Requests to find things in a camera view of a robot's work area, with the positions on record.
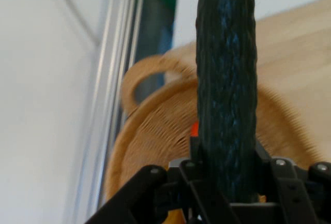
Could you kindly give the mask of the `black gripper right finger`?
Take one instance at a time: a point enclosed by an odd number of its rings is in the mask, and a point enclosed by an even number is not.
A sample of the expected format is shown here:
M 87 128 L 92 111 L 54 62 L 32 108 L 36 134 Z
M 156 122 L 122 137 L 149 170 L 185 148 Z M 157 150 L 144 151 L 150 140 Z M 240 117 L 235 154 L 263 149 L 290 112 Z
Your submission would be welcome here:
M 255 147 L 259 193 L 266 202 L 255 207 L 259 223 L 330 223 L 330 163 L 313 163 L 307 170 L 291 159 L 271 157 Z

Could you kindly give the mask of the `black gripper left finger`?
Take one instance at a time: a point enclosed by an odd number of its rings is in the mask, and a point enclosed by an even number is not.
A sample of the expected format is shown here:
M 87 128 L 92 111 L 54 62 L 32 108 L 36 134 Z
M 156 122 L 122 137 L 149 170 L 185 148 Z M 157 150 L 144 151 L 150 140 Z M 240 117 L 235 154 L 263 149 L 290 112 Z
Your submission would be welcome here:
M 190 155 L 168 170 L 142 167 L 87 223 L 162 223 L 172 210 L 182 210 L 186 223 L 238 223 L 203 171 L 198 137 L 190 139 Z

